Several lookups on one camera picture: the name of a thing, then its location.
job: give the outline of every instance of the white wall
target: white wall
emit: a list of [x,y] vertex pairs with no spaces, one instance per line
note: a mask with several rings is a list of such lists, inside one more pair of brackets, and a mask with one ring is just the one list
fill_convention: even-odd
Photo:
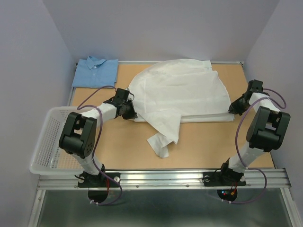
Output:
[[242,61],[278,2],[44,0],[75,61]]
[[74,72],[42,0],[0,7],[0,225],[27,226],[37,175],[29,172],[47,110],[65,105]]
[[281,0],[245,61],[248,79],[264,81],[286,99],[291,121],[282,147],[272,151],[274,162],[285,167],[292,195],[303,217],[303,1]]

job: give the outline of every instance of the gray floor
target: gray floor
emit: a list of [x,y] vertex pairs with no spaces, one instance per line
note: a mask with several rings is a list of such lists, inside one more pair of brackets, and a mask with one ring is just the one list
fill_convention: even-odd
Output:
[[[237,201],[260,190],[239,190]],[[86,191],[48,191],[40,227],[290,227],[280,189],[251,204],[226,204],[206,190],[124,192],[119,205],[89,204]]]

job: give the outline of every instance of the robotic arm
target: robotic arm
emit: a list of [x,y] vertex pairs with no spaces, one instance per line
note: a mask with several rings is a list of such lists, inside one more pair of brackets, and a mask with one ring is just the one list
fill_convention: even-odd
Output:
[[[252,80],[247,91],[234,101],[229,113],[242,115],[255,101],[269,96],[263,92],[263,82]],[[290,115],[276,108],[270,99],[263,99],[253,106],[256,115],[247,131],[246,143],[240,149],[241,162],[238,154],[229,158],[221,166],[222,183],[239,182],[247,167],[259,156],[277,150],[282,145]]]
[[[128,90],[118,88],[114,97],[97,107],[102,112],[102,124],[119,116],[125,120],[137,117],[129,95]],[[59,147],[73,155],[84,171],[90,175],[99,174],[92,162],[92,151],[95,146],[96,130],[100,125],[100,114],[96,109],[85,113],[72,112],[67,117],[59,139]],[[94,160],[99,169],[102,169],[102,163],[96,157]]]

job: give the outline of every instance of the bolt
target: bolt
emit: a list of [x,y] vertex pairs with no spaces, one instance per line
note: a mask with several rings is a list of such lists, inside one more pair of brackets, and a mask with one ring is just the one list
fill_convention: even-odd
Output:
[[204,176],[204,181],[205,182],[210,182],[210,177],[208,175]]
[[120,178],[119,178],[118,176],[115,176],[115,177],[114,177],[114,181],[120,182]]

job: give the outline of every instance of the shirt collar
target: shirt collar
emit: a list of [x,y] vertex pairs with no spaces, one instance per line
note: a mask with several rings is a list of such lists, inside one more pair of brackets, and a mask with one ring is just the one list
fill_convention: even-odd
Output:
[[86,64],[88,68],[91,70],[94,66],[102,65],[106,60],[105,59],[98,59],[92,56],[88,56],[86,59]]

